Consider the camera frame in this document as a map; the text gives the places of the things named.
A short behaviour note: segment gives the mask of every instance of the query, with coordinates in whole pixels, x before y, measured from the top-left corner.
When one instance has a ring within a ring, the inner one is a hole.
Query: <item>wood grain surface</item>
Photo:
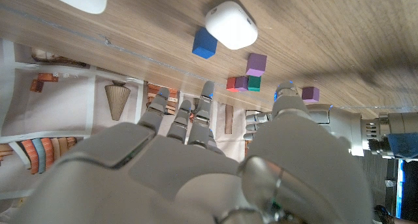
[[[276,86],[293,80],[321,90],[320,103],[365,118],[418,110],[418,0],[233,0],[251,15],[257,41],[240,50],[218,43],[208,60],[191,53],[204,15],[226,0],[108,0],[99,15],[58,0],[0,0],[0,37],[199,94],[270,110]],[[231,93],[255,52],[268,56],[261,92]]]

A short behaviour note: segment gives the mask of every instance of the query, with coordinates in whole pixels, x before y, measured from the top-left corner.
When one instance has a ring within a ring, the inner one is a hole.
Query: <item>metal joint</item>
[[[196,116],[194,121],[206,127],[209,127],[210,125],[210,120],[202,116]]]
[[[379,130],[382,139],[384,136],[391,133],[391,128],[389,127],[389,116],[387,113],[379,114]]]

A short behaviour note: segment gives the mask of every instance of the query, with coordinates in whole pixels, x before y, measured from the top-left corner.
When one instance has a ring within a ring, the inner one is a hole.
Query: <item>robotic hand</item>
[[[352,155],[364,156],[371,150],[384,158],[418,159],[418,113],[380,114],[372,120],[362,119],[329,104],[307,106],[314,122],[324,127],[340,140]],[[271,112],[248,115],[246,129],[257,131],[263,123],[271,121]],[[255,133],[246,133],[245,140],[253,140]]]
[[[157,135],[169,92],[137,125],[120,123],[57,161],[12,223],[341,223],[372,220],[354,158],[312,121],[290,83],[238,164],[209,130],[214,84],[203,88],[188,143],[190,103]]]

